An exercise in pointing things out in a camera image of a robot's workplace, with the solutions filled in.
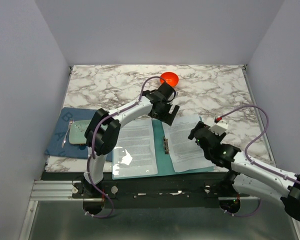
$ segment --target paper document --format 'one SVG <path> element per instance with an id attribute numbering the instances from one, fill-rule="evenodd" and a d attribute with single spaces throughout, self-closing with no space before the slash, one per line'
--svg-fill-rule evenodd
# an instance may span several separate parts
<path id="1" fill-rule="evenodd" d="M 119 133 L 113 150 L 113 178 L 155 175 L 158 173 L 152 120 L 134 120 Z"/>
<path id="2" fill-rule="evenodd" d="M 211 161 L 205 158 L 204 151 L 195 141 L 188 139 L 190 131 L 199 121 L 199 115 L 190 115 L 176 117 L 172 126 L 162 123 L 176 173 L 214 166 Z"/>

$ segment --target metal floor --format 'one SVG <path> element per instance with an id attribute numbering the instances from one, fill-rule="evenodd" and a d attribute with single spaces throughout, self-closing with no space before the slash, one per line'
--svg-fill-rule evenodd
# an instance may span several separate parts
<path id="1" fill-rule="evenodd" d="M 242 203 L 252 212 L 255 199 Z M 31 240 L 297 240 L 292 219 L 263 202 L 252 217 L 225 215 L 218 208 L 117 209 L 113 217 L 84 215 L 80 201 L 41 201 Z"/>

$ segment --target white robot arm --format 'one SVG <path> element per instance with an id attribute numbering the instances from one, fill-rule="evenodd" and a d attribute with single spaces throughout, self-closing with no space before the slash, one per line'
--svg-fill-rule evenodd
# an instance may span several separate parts
<path id="1" fill-rule="evenodd" d="M 200 121 L 188 138 L 195 138 L 207 160 L 229 170 L 228 179 L 223 181 L 225 185 L 231 185 L 239 194 L 278 204 L 300 221 L 300 174 L 281 170 L 251 156 L 246 157 L 239 148 L 221 143 L 227 129 L 228 123 L 224 120 L 212 127 Z"/>
<path id="2" fill-rule="evenodd" d="M 158 119 L 168 125 L 172 124 L 179 110 L 179 106 L 176 105 L 172 113 L 169 113 L 172 107 L 171 102 L 173 100 L 170 98 L 173 94 L 175 97 L 176 92 L 173 87 L 164 82 L 156 90 L 144 91 L 137 101 L 112 109 L 109 112 L 101 108 L 94 114 L 85 132 L 88 154 L 92 155 L 94 151 L 96 155 L 95 159 L 90 159 L 87 171 L 84 173 L 85 179 L 90 184 L 91 179 L 95 185 L 103 179 L 103 169 L 107 154 L 114 149 L 118 140 L 119 130 L 126 124 L 144 115 Z M 96 130 L 96 126 L 106 118 L 108 119 L 100 125 L 97 133 L 95 134 L 93 149 L 93 135 Z"/>

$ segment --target teal clipboard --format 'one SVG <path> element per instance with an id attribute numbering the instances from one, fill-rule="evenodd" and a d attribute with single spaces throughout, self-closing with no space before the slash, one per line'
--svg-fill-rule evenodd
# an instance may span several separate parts
<path id="1" fill-rule="evenodd" d="M 169 175 L 177 175 L 177 174 L 192 174 L 192 173 L 204 173 L 204 172 L 212 172 L 214 170 L 213 166 L 198 168 L 183 172 L 175 172 L 174 166 L 172 164 L 171 158 L 169 154 L 165 154 L 164 149 L 164 128 L 162 126 L 162 122 L 156 119 L 152 119 L 152 127 L 153 127 L 153 135 L 154 135 L 154 150 L 155 150 L 155 159 L 156 159 L 156 167 L 158 173 L 155 175 L 147 175 L 147 176 L 129 176 L 129 177 L 117 177 L 118 179 L 135 179 L 135 178 L 146 178 L 146 177 L 157 177 L 157 176 L 169 176 Z"/>

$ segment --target gray wall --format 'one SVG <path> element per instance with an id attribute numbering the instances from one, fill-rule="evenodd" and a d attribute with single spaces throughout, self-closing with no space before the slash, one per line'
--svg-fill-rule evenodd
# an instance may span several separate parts
<path id="1" fill-rule="evenodd" d="M 35 0 L 70 64 L 246 64 L 283 0 Z"/>
<path id="2" fill-rule="evenodd" d="M 0 0 L 0 240 L 18 239 L 69 68 L 33 0 Z"/>
<path id="3" fill-rule="evenodd" d="M 300 0 L 286 0 L 248 65 L 280 168 L 300 172 Z"/>

